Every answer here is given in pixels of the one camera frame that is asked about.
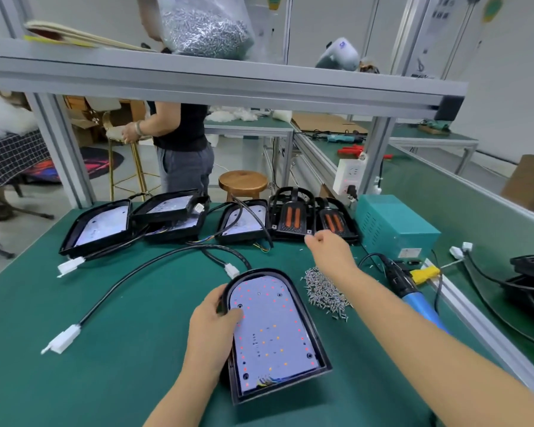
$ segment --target checkered cloth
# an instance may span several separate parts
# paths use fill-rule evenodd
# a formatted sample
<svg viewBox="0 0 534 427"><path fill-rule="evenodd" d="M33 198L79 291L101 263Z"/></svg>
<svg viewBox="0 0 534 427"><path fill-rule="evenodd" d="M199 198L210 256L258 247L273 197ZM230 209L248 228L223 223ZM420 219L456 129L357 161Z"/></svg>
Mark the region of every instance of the checkered cloth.
<svg viewBox="0 0 534 427"><path fill-rule="evenodd" d="M23 136L8 134L0 138L0 187L36 163L50 158L39 130Z"/></svg>

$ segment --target red tool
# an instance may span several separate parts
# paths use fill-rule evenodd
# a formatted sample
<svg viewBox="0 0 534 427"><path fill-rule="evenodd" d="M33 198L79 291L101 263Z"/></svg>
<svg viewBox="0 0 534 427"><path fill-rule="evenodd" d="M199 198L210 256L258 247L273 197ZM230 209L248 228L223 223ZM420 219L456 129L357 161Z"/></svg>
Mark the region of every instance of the red tool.
<svg viewBox="0 0 534 427"><path fill-rule="evenodd" d="M363 145L352 145L350 147L342 147L340 150L337 151L338 154L348 154L353 155L354 157L358 158L360 157L360 154L362 154L364 150ZM384 158L386 160L391 160L393 157L393 154L384 154Z"/></svg>

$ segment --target pile of screws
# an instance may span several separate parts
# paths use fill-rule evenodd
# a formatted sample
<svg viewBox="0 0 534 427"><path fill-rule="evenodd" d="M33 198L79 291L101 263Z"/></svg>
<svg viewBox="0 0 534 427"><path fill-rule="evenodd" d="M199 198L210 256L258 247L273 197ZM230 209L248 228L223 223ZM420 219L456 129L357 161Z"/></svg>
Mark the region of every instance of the pile of screws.
<svg viewBox="0 0 534 427"><path fill-rule="evenodd" d="M307 295L313 306L327 309L326 314L333 313L333 318L336 320L342 319L348 322L346 308L351 304L317 267L307 270L301 280L303 279L306 280Z"/></svg>
<svg viewBox="0 0 534 427"><path fill-rule="evenodd" d="M251 46L252 33L243 21L198 9L162 11L166 45L181 55L243 60Z"/></svg>

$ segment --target hand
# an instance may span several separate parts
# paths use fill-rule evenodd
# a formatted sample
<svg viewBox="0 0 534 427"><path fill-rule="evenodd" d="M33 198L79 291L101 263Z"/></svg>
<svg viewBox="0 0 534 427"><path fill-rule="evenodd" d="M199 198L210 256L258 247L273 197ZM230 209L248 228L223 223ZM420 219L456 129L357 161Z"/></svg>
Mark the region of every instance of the hand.
<svg viewBox="0 0 534 427"><path fill-rule="evenodd" d="M126 144L138 142L141 137L136 133L136 123L128 123L123 128L123 139Z"/></svg>
<svg viewBox="0 0 534 427"><path fill-rule="evenodd" d="M183 371L202 372L216 382L231 351L235 325L243 316L241 308L232 308L224 316L216 313L225 287L216 287L192 313L182 367Z"/></svg>
<svg viewBox="0 0 534 427"><path fill-rule="evenodd" d="M358 270L348 243L329 230L320 230L314 235L305 236L305 244L313 253L314 262L320 272L335 285L345 273Z"/></svg>

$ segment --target round stool seat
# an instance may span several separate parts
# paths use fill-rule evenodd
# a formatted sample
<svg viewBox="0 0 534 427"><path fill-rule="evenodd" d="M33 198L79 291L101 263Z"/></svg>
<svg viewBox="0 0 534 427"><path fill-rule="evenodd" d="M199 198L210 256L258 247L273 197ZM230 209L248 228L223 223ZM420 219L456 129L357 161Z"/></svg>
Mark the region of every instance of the round stool seat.
<svg viewBox="0 0 534 427"><path fill-rule="evenodd" d="M222 190L228 192L228 201L233 196L251 197L259 199L269 184L265 175L254 171L229 171L222 173L218 180Z"/></svg>

